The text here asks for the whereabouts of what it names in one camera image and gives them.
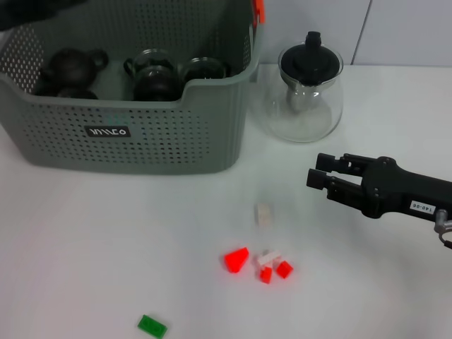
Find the black lid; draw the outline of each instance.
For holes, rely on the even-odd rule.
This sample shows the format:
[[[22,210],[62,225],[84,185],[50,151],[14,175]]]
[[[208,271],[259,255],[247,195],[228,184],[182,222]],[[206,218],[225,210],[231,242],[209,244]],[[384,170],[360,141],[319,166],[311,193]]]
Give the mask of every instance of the black lid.
[[[281,59],[281,69],[303,85],[316,86],[339,72],[340,61],[333,51],[321,46],[319,32],[309,32],[304,44],[287,50]]]

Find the green lego brick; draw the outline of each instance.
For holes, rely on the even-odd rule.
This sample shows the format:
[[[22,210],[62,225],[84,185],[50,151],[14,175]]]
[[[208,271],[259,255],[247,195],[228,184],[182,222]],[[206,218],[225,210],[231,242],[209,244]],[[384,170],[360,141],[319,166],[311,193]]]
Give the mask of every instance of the green lego brick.
[[[158,321],[155,321],[148,316],[143,316],[140,323],[138,324],[138,328],[153,335],[158,339],[162,339],[165,333],[167,332],[167,327]]]

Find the basket label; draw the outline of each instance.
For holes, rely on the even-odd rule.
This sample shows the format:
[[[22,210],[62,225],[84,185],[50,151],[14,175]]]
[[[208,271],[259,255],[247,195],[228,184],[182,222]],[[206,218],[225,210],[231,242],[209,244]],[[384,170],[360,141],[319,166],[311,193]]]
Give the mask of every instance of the basket label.
[[[87,135],[91,138],[130,138],[127,126],[85,126]]]

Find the white wall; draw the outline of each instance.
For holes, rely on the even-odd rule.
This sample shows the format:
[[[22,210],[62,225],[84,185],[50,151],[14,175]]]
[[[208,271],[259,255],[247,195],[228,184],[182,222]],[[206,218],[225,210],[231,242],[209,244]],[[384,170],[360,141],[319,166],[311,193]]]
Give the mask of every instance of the white wall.
[[[318,30],[323,42],[350,64],[370,0],[264,0],[267,23],[263,63],[276,63],[286,43]]]
[[[451,0],[374,0],[354,64],[452,66]]]

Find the glass jar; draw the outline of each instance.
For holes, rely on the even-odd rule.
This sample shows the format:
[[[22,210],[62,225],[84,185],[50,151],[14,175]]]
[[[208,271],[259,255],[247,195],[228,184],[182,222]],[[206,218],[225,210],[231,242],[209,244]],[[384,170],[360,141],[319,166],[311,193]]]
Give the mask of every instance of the glass jar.
[[[266,93],[269,129],[300,143],[326,137],[343,112],[339,53],[321,44],[320,33],[309,32],[305,43],[282,51],[278,66]]]

